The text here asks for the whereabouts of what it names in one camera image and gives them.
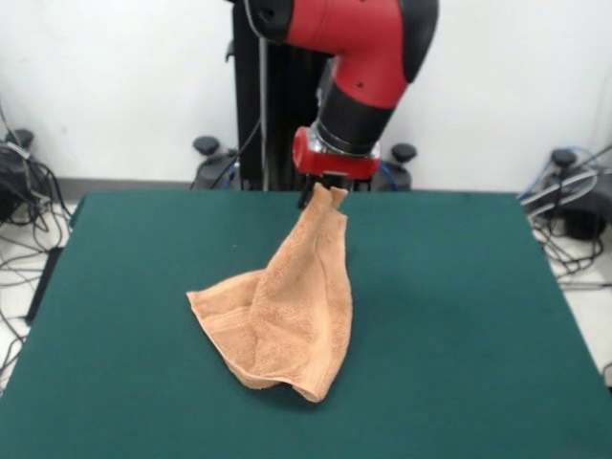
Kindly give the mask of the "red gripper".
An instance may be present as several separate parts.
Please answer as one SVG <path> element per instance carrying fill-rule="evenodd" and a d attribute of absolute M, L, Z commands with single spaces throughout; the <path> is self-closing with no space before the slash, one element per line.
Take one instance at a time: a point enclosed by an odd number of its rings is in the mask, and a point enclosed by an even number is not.
<path fill-rule="evenodd" d="M 332 209 L 339 210 L 349 194 L 349 180 L 370 180 L 381 163 L 381 146 L 377 142 L 365 156 L 339 152 L 327 146 L 314 127 L 299 127 L 293 142 L 293 162 L 301 174 L 305 174 L 297 207 L 308 205 L 316 177 L 328 176 L 328 188 L 332 196 Z"/>

